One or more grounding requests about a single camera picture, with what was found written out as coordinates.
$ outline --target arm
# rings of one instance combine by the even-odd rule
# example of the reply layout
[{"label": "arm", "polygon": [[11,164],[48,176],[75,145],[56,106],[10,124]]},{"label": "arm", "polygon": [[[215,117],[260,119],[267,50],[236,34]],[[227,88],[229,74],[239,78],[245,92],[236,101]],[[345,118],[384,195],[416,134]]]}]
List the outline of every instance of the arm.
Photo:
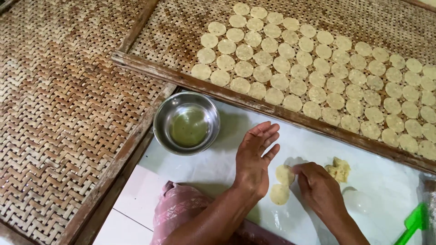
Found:
[{"label": "arm", "polygon": [[250,129],[236,154],[232,187],[219,195],[193,220],[175,229],[163,244],[218,244],[226,242],[248,212],[268,192],[268,165],[278,153],[278,124],[263,122]]},{"label": "arm", "polygon": [[292,168],[298,174],[303,199],[320,217],[340,245],[369,245],[356,222],[348,214],[338,182],[316,163]]}]

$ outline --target left hand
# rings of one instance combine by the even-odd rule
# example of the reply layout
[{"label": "left hand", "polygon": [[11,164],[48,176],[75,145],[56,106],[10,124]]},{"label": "left hand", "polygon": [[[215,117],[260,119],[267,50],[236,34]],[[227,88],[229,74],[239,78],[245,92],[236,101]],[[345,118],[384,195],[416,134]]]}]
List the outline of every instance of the left hand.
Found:
[{"label": "left hand", "polygon": [[275,144],[265,155],[264,151],[279,138],[280,126],[263,122],[250,129],[244,136],[236,153],[236,176],[234,188],[249,191],[258,199],[268,192],[268,165],[280,150]]}]

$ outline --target metal bowl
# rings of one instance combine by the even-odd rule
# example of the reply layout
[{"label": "metal bowl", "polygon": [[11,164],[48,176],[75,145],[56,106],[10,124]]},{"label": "metal bowl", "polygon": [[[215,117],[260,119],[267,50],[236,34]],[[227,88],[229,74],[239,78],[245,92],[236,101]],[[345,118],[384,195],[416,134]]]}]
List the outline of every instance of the metal bowl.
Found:
[{"label": "metal bowl", "polygon": [[190,156],[209,148],[218,136],[220,116],[206,96],[181,92],[167,98],[156,111],[153,132],[169,152]]}]

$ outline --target green handle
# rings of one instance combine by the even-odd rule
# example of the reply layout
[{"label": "green handle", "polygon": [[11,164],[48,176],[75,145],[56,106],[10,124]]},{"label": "green handle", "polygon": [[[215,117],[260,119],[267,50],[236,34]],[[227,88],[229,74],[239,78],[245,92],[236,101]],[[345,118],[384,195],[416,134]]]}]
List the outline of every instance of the green handle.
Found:
[{"label": "green handle", "polygon": [[401,236],[400,238],[397,240],[396,243],[394,243],[394,245],[406,245],[406,243],[409,241],[409,239],[413,236],[413,234],[415,233],[415,231],[418,228],[416,226],[411,227],[410,229],[407,229]]}]

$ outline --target green plastic spatula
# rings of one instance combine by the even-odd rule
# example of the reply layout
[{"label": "green plastic spatula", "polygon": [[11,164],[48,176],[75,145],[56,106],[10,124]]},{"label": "green plastic spatula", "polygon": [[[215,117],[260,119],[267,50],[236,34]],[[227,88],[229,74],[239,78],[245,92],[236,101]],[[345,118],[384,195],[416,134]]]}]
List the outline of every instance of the green plastic spatula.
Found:
[{"label": "green plastic spatula", "polygon": [[427,229],[428,215],[427,207],[424,203],[420,203],[412,213],[404,220],[406,231],[401,235],[394,245],[405,245],[413,236],[417,229]]}]

